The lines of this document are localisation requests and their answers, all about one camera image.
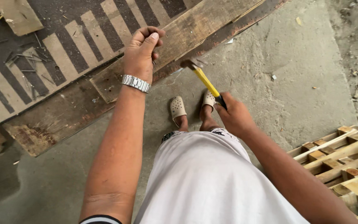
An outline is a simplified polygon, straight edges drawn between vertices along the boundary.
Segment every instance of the silver watch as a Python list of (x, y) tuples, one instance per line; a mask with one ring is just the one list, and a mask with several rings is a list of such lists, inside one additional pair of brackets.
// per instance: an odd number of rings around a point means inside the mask
[(128, 75), (128, 74), (124, 75), (124, 77), (122, 78), (122, 83), (124, 85), (132, 86), (142, 92), (149, 93), (150, 84), (143, 81), (142, 79), (133, 77), (132, 75)]

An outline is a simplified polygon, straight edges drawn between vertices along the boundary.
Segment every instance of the forearm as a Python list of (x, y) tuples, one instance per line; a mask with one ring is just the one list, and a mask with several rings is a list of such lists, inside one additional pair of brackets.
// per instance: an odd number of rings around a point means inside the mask
[(240, 137), (278, 191), (311, 223), (358, 223), (343, 201), (259, 128)]
[[(129, 216), (129, 222), (131, 221), (142, 166), (145, 95), (130, 86), (122, 86), (114, 113), (88, 175), (82, 218), (93, 215), (92, 206), (100, 212), (100, 207), (103, 207), (101, 204), (107, 204), (104, 207), (109, 211), (122, 211), (124, 214), (121, 215)], [(123, 223), (126, 222), (126, 218), (118, 216), (115, 215)]]

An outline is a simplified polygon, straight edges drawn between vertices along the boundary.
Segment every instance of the fingernail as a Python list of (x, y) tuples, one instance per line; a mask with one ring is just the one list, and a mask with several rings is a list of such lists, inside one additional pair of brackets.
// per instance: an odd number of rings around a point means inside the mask
[(158, 33), (152, 33), (152, 35), (150, 35), (150, 37), (153, 39), (158, 39)]

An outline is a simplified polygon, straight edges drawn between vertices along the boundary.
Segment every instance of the claw hammer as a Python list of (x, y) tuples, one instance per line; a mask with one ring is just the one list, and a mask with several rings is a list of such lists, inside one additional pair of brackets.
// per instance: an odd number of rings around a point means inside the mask
[(184, 60), (180, 65), (182, 68), (189, 67), (198, 76), (198, 78), (201, 79), (206, 88), (215, 97), (216, 102), (218, 102), (222, 107), (227, 110), (226, 103), (223, 100), (222, 96), (219, 94), (219, 92), (215, 89), (215, 87), (211, 84), (211, 82), (208, 80), (208, 78), (202, 71), (201, 68), (203, 67), (203, 64), (207, 65), (207, 62), (199, 58), (190, 58)]

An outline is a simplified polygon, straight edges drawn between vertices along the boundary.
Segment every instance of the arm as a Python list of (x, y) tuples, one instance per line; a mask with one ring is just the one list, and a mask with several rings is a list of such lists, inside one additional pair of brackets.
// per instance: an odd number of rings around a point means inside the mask
[(255, 154), (270, 181), (310, 223), (358, 223), (345, 203), (291, 158), (254, 123), (246, 106), (222, 93), (227, 111), (215, 104), (226, 129)]
[[(124, 71), (149, 84), (152, 55), (160, 46), (164, 31), (139, 29), (125, 50)], [(109, 215), (131, 223), (140, 169), (142, 167), (143, 116), (146, 94), (123, 85), (99, 150), (89, 171), (80, 220), (92, 215)]]

